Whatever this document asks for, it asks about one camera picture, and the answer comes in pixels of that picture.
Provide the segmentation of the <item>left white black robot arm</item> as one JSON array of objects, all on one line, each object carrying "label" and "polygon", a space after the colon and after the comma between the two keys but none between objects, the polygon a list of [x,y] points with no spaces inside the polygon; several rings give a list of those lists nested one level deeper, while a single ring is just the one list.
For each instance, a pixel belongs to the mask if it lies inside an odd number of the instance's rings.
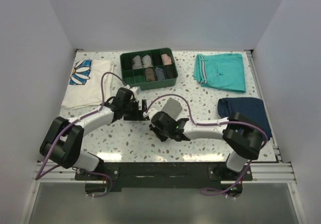
[{"label": "left white black robot arm", "polygon": [[63,168],[84,169],[91,179],[100,179],[104,174],[103,161],[98,156],[83,151],[83,138],[120,119],[143,121],[142,113],[147,106],[146,100],[142,100],[139,107],[139,93],[139,87],[121,87],[116,96],[87,114],[71,119],[55,118],[40,146],[40,154]]}]

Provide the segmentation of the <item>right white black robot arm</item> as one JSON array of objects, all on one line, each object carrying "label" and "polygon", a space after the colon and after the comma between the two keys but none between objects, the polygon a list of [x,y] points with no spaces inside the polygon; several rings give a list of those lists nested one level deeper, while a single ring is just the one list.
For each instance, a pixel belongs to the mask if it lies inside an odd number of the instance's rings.
[{"label": "right white black robot arm", "polygon": [[232,113],[229,117],[214,122],[195,123],[192,119],[175,120],[164,111],[148,112],[149,128],[162,141],[172,139],[176,142],[197,139],[224,140],[231,148],[224,176],[235,180],[241,175],[243,166],[249,161],[257,160],[261,148],[268,137],[265,131],[249,118],[240,113]]}]

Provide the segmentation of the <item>grey cream underwear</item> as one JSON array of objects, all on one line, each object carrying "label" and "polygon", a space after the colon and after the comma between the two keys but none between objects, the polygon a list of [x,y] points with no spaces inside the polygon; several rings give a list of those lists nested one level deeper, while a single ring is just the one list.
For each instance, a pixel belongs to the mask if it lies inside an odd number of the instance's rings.
[{"label": "grey cream underwear", "polygon": [[167,113],[171,118],[176,120],[180,115],[182,109],[183,108],[180,102],[170,97],[163,106],[162,111]]}]

